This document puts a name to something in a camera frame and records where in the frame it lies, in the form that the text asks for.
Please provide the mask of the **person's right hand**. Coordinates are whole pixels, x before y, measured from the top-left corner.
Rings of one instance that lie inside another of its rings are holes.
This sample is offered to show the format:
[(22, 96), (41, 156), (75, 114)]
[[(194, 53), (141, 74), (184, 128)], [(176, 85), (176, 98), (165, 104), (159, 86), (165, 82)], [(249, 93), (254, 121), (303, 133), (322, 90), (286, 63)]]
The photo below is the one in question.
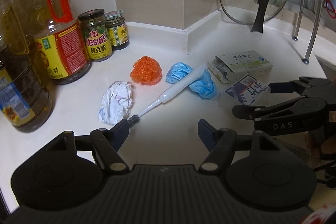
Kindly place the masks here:
[(318, 160), (335, 160), (335, 132), (327, 129), (308, 131), (305, 144)]

